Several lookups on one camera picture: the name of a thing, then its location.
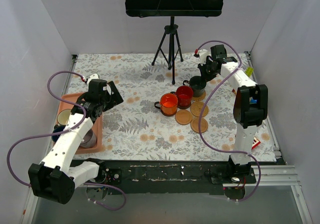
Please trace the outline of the lilac purple cup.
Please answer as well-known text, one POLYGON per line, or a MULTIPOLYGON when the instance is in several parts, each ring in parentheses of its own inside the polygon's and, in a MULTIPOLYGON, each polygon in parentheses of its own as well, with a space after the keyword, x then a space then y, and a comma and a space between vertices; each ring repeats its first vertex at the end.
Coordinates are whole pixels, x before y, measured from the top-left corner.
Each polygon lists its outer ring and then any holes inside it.
POLYGON ((85 148, 85 149, 89 149, 89 148, 93 148, 95 147, 97 144, 97 136, 96 134, 93 132, 92 129, 90 129, 85 136, 83 137, 81 143, 80 143, 80 147, 81 148, 85 148))

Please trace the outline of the red cup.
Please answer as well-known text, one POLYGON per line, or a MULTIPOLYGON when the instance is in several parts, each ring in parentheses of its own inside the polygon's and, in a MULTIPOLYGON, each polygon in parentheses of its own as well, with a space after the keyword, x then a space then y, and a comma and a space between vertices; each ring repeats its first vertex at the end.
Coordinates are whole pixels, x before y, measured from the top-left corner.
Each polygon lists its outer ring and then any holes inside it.
POLYGON ((170 93, 177 97, 178 108, 184 110, 191 106, 191 101, 194 94, 191 87, 182 85, 179 86, 176 91, 171 91, 170 93))

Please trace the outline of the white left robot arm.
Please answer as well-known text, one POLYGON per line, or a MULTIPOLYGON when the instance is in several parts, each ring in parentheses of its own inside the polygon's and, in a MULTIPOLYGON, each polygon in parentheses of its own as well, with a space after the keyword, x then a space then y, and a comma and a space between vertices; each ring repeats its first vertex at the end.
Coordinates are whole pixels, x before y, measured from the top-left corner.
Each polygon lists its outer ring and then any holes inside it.
POLYGON ((90 180, 95 184, 106 180, 107 167, 102 160, 89 158, 76 167, 71 167, 71 163, 96 120, 123 101, 113 81, 97 78, 88 81, 88 90, 73 105, 63 133, 51 151, 39 164, 33 163, 28 169, 35 196, 66 204, 77 187, 90 180))

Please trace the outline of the orange cup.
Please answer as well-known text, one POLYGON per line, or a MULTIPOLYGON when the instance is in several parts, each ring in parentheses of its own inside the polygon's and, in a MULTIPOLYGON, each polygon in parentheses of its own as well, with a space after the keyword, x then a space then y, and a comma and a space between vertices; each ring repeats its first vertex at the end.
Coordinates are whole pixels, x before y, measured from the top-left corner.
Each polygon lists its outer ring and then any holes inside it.
POLYGON ((166 93, 160 98, 160 101, 154 103, 154 107, 167 117, 174 116, 178 109, 178 98, 173 93, 166 93))

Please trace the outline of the light wooden coaster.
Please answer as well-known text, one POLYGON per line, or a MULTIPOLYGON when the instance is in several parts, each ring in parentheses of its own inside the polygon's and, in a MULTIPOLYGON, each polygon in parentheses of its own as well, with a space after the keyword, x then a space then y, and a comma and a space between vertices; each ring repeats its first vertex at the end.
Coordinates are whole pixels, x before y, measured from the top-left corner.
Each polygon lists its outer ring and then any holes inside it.
POLYGON ((186 109, 181 109, 175 114, 175 120, 180 125, 187 125, 192 121, 192 119, 193 115, 186 109))
POLYGON ((199 119, 196 117, 190 122, 191 129, 196 133, 206 132, 208 130, 208 126, 208 122, 204 118, 199 119))

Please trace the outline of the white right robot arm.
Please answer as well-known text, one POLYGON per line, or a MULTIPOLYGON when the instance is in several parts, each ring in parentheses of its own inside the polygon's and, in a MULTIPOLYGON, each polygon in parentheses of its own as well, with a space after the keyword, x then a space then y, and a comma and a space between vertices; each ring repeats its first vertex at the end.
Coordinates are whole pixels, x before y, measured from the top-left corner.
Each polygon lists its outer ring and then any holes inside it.
POLYGON ((229 151, 227 164, 212 174, 215 178, 237 183, 251 171, 254 137, 268 115, 268 88, 251 80, 241 69, 241 59, 228 57, 222 44, 211 47, 211 51, 197 48, 194 55, 200 59, 198 69, 202 80, 208 82, 220 75, 235 90, 233 117, 237 127, 234 149, 229 151))

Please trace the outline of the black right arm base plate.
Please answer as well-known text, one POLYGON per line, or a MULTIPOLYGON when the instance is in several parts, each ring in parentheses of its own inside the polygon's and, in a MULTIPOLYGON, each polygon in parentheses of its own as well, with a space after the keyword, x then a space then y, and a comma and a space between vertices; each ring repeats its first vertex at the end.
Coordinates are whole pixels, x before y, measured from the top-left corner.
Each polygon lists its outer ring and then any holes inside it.
POLYGON ((213 184, 235 184, 244 181, 247 184, 255 184, 258 180, 253 168, 247 174, 230 174, 225 168, 217 167, 210 169, 208 174, 208 178, 213 184))

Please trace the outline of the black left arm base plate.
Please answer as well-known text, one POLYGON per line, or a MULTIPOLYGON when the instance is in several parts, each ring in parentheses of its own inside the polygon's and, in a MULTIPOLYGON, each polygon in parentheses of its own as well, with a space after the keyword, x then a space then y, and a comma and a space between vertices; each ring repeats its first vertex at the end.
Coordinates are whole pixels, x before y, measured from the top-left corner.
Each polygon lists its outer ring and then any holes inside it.
POLYGON ((107 168, 102 172, 102 184, 119 185, 122 183, 122 176, 120 168, 107 168))

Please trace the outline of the dark green cup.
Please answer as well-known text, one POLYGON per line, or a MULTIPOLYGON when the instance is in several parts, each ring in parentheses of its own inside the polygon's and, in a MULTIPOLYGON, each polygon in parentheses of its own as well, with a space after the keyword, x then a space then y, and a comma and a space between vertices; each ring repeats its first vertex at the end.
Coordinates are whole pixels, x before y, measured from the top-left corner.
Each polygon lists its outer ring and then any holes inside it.
POLYGON ((193 97, 200 97, 205 92, 207 82, 201 76, 193 76, 190 80, 184 80, 182 82, 184 86, 188 85, 193 91, 193 97))

